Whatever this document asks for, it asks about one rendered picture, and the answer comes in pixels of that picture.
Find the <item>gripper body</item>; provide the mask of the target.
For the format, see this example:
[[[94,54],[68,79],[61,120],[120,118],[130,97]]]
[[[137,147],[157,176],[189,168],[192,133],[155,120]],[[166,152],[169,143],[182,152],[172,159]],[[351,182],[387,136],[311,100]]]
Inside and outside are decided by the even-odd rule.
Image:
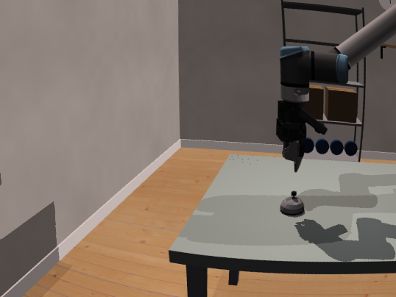
[[[300,107],[306,107],[306,102],[278,101],[276,135],[282,142],[298,141],[303,135],[303,130],[306,135],[306,122],[297,116]]]

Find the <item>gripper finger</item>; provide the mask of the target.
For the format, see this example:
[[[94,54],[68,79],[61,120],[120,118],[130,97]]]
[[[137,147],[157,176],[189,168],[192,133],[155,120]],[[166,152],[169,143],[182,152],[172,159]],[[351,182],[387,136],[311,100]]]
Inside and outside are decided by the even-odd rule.
[[[302,162],[303,156],[304,156],[304,152],[305,152],[305,132],[303,130],[303,135],[302,137],[299,139],[299,142],[293,142],[291,145],[291,150],[287,151],[284,154],[284,158],[286,160],[291,160],[296,162],[295,165],[295,172],[298,171],[300,164]]]
[[[292,143],[289,142],[289,147],[286,148],[286,149],[284,149],[284,150],[282,151],[282,155],[283,155],[283,156],[284,156],[284,154],[285,154],[287,151],[290,151],[290,150],[291,150],[291,145],[292,145]],[[294,162],[294,172],[295,172],[295,165],[296,165],[296,162]]]

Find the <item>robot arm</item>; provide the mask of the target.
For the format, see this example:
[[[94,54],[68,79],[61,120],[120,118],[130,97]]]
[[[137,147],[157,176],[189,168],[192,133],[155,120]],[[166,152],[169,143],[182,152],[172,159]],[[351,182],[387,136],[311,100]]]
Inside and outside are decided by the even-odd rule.
[[[294,103],[309,101],[309,80],[348,83],[348,71],[396,35],[396,4],[328,53],[306,46],[280,49],[280,98]],[[328,128],[300,108],[298,114],[325,135]],[[306,123],[307,123],[306,122]]]

